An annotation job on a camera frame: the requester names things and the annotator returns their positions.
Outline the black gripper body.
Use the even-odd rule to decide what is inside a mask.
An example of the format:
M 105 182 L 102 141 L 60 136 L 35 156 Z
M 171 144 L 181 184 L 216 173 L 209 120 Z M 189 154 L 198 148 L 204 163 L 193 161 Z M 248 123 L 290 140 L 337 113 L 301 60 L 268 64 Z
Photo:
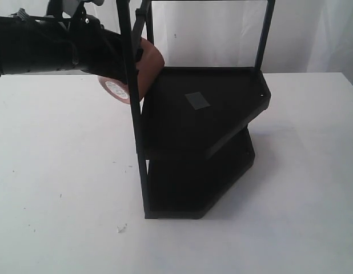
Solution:
M 79 58 L 78 67 L 84 72 L 93 73 L 93 65 L 105 55 L 122 57 L 121 35 L 110 31 L 92 15 L 72 18 L 69 34 L 76 45 Z

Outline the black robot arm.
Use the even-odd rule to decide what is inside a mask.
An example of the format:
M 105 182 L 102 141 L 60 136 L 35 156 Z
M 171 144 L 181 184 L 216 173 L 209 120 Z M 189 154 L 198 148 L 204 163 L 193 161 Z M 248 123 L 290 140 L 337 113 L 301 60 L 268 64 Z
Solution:
M 121 35 L 88 14 L 0 17 L 0 76 L 70 70 L 126 82 Z

